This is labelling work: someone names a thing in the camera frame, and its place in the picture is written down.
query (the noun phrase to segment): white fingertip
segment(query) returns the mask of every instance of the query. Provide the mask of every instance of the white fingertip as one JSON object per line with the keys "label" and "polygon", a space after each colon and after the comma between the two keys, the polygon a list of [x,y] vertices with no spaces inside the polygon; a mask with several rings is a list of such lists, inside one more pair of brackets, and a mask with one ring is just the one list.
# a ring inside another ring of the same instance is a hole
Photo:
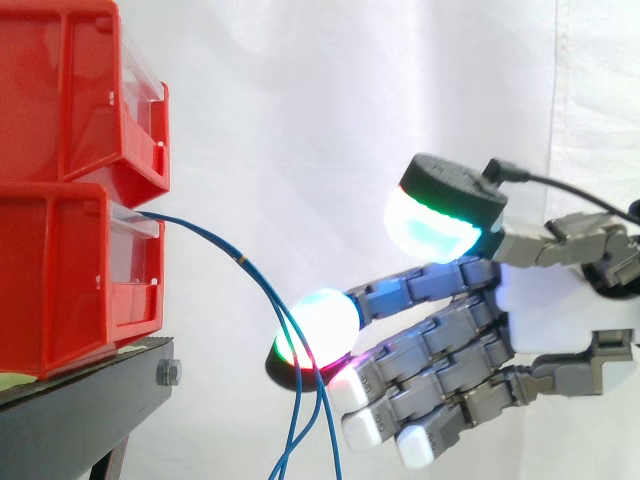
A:
{"label": "white fingertip", "polygon": [[368,408],[343,418],[342,432],[353,452],[368,450],[382,443],[378,425]]}
{"label": "white fingertip", "polygon": [[396,446],[402,463],[411,470],[424,468],[435,460],[431,443],[424,428],[418,426],[405,428],[398,435]]}
{"label": "white fingertip", "polygon": [[334,409],[341,415],[357,412],[369,404],[358,372],[347,366],[328,385],[329,397]]}

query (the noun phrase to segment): red storage drawer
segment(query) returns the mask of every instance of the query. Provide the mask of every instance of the red storage drawer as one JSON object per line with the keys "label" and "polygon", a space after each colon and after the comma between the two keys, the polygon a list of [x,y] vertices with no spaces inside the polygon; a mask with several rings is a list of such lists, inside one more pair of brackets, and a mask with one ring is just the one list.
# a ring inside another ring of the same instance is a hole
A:
{"label": "red storage drawer", "polygon": [[0,0],[0,181],[93,182],[133,208],[169,189],[168,89],[111,0]]}
{"label": "red storage drawer", "polygon": [[0,224],[0,372],[46,378],[162,327],[162,224],[90,184],[0,184]]}

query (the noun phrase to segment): led light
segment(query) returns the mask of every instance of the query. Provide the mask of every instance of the led light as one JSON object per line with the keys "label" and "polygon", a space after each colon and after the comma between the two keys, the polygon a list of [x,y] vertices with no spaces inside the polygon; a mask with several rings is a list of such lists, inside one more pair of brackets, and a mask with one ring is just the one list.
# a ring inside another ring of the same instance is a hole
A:
{"label": "led light", "polygon": [[389,200],[385,226],[403,251],[425,262],[449,263],[473,247],[482,230],[448,217],[396,188]]}
{"label": "led light", "polygon": [[[304,333],[318,368],[340,360],[351,351],[360,333],[360,314],[353,301],[342,292],[320,290],[291,308],[291,314]],[[311,369],[312,364],[300,339],[287,321],[300,367]],[[275,340],[280,358],[293,365],[293,352],[282,329]]]}

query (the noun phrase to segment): black metal stand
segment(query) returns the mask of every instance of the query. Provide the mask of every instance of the black metal stand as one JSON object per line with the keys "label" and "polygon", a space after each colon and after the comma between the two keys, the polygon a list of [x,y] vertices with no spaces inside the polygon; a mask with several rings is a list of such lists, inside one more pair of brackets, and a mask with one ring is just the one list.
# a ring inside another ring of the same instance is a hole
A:
{"label": "black metal stand", "polygon": [[120,477],[129,434],[171,396],[162,369],[173,339],[46,382],[0,392],[0,479]]}

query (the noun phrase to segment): blue cable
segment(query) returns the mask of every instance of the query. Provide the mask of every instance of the blue cable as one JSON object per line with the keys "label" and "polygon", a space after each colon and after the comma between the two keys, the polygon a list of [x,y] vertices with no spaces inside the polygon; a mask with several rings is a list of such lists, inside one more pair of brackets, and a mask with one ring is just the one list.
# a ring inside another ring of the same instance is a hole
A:
{"label": "blue cable", "polygon": [[[321,404],[324,404],[325,414],[326,414],[326,417],[327,417],[327,424],[328,424],[328,427],[329,427],[329,435],[331,437],[331,447],[332,447],[332,450],[333,450],[333,458],[334,458],[334,467],[335,467],[335,471],[336,471],[336,479],[337,480],[342,480],[342,469],[341,469],[341,466],[340,466],[340,452],[338,450],[338,442],[337,442],[337,436],[336,436],[336,431],[335,431],[335,425],[333,423],[333,416],[331,414],[331,407],[329,406],[329,401],[328,401],[328,398],[327,398],[327,392],[326,392],[326,389],[324,387],[324,381],[322,379],[322,375],[320,374],[320,370],[318,369],[318,366],[317,366],[317,364],[315,362],[315,359],[313,358],[313,354],[311,352],[311,348],[309,347],[309,344],[308,344],[306,338],[304,337],[304,334],[302,333],[302,330],[300,329],[300,327],[298,326],[297,322],[295,321],[295,319],[291,315],[291,312],[289,311],[289,309],[287,308],[285,303],[282,301],[280,296],[277,294],[277,292],[271,286],[271,284],[259,272],[259,270],[253,265],[253,263],[251,263],[246,258],[246,256],[244,256],[242,254],[242,252],[240,252],[240,250],[238,250],[236,247],[231,245],[229,242],[227,242],[223,238],[215,235],[214,233],[209,232],[208,230],[205,230],[205,229],[203,229],[201,227],[198,227],[197,225],[195,225],[195,224],[193,224],[191,222],[188,222],[186,220],[182,220],[182,219],[179,219],[179,218],[170,217],[170,216],[167,216],[167,215],[156,214],[156,213],[150,213],[150,212],[140,212],[140,213],[142,215],[145,215],[148,218],[151,218],[151,219],[162,220],[162,221],[171,222],[171,223],[175,223],[177,225],[183,226],[183,227],[191,230],[192,232],[200,235],[201,237],[205,238],[209,242],[213,243],[215,246],[217,246],[222,251],[224,251],[227,255],[229,255],[233,260],[235,260],[236,263],[238,263],[238,265],[240,265],[242,267],[242,269],[245,272],[247,272],[249,274],[249,276],[256,281],[256,283],[258,283],[258,285],[262,288],[263,292],[269,298],[269,301],[271,302],[271,305],[274,307],[276,315],[278,316],[278,321],[280,322],[280,325],[282,326],[282,330],[283,330],[283,332],[285,334],[285,338],[287,340],[287,344],[288,344],[289,348],[291,348],[291,351],[294,354],[294,364],[295,364],[295,370],[296,370],[296,402],[295,402],[295,405],[294,405],[294,411],[293,411],[293,415],[292,415],[292,418],[291,418],[291,425],[289,427],[289,434],[288,434],[288,437],[287,437],[287,446],[285,448],[285,452],[282,454],[282,456],[280,457],[280,460],[278,461],[278,463],[274,467],[274,470],[272,471],[271,476],[269,477],[269,479],[273,480],[275,478],[275,475],[278,473],[278,471],[280,471],[280,480],[284,479],[284,475],[285,475],[285,472],[286,472],[287,461],[288,461],[289,455],[300,444],[300,442],[304,439],[304,437],[307,435],[307,433],[309,433],[309,431],[311,430],[311,428],[315,424],[316,420],[318,419],[318,415],[320,413]],[[299,365],[299,361],[298,361],[298,358],[297,358],[297,355],[296,355],[296,352],[295,352],[295,348],[293,346],[293,342],[291,341],[291,337],[290,337],[289,332],[288,332],[288,327],[286,325],[286,322],[282,318],[282,313],[283,312],[286,315],[287,319],[289,320],[289,323],[293,327],[294,331],[296,332],[296,335],[298,335],[298,338],[300,339],[300,342],[302,343],[307,355],[309,356],[309,358],[311,360],[312,367],[313,367],[313,372],[314,372],[314,377],[315,377],[316,385],[317,385],[316,406],[315,406],[313,415],[312,415],[311,419],[309,420],[309,423],[305,426],[305,428],[302,430],[300,435],[298,435],[298,437],[296,437],[295,440],[293,439],[293,435],[295,433],[295,427],[296,427],[296,424],[297,424],[299,411],[300,411],[300,397],[301,397],[301,394],[302,394],[302,374],[301,374],[301,371],[300,371],[300,365]]]}
{"label": "blue cable", "polygon": [[[282,311],[281,311],[280,307],[278,306],[278,304],[276,303],[275,299],[270,295],[270,293],[262,285],[262,283],[263,283],[262,281],[266,282],[266,279],[264,279],[262,277],[260,272],[258,272],[258,270],[251,263],[247,264],[247,263],[245,263],[245,261],[241,261],[245,257],[244,257],[244,255],[242,255],[242,252],[240,252],[240,250],[238,250],[236,247],[231,245],[229,242],[227,242],[223,238],[218,237],[214,233],[209,232],[208,230],[205,230],[203,228],[200,228],[197,225],[194,225],[194,224],[192,224],[190,222],[187,222],[186,220],[182,220],[182,219],[178,219],[178,218],[172,218],[172,217],[168,217],[168,216],[165,216],[165,215],[154,214],[154,213],[150,213],[150,212],[140,212],[140,213],[142,215],[145,215],[148,218],[152,218],[152,219],[156,219],[156,220],[163,220],[163,221],[168,221],[168,222],[173,222],[173,223],[176,223],[178,225],[181,225],[181,226],[183,226],[183,227],[195,232],[196,234],[200,235],[205,240],[213,243],[214,245],[219,247],[221,250],[223,250],[227,255],[229,255],[232,259],[234,259],[236,261],[236,263],[238,263],[243,268],[243,270],[245,270],[245,272],[248,273],[249,276],[251,276],[251,278],[253,278],[255,281],[257,281],[258,284],[263,289],[264,293],[269,298],[269,301],[271,302],[271,306],[273,307],[274,311],[276,312],[276,315],[278,316],[278,321],[280,322],[280,326],[282,327],[282,330],[284,332],[285,338],[287,340],[287,344],[288,344],[289,348],[291,349],[291,352],[293,353],[294,367],[295,367],[295,372],[296,372],[296,399],[295,399],[295,403],[294,403],[294,407],[293,407],[293,414],[291,416],[291,425],[289,426],[289,435],[287,437],[287,445],[285,447],[285,450],[290,450],[290,446],[291,446],[291,443],[293,441],[293,436],[295,434],[296,424],[298,422],[298,417],[300,415],[300,402],[301,402],[301,397],[302,397],[302,372],[301,372],[301,369],[300,369],[300,362],[298,360],[297,352],[296,352],[296,350],[295,350],[295,348],[293,346],[293,341],[291,340],[291,335],[289,333],[289,329],[287,328],[285,320],[284,320],[284,318],[282,316]],[[281,475],[280,478],[281,478],[281,480],[284,479],[284,475],[286,474],[286,469],[287,469],[287,463],[285,461],[284,463],[280,464],[280,475]]]}

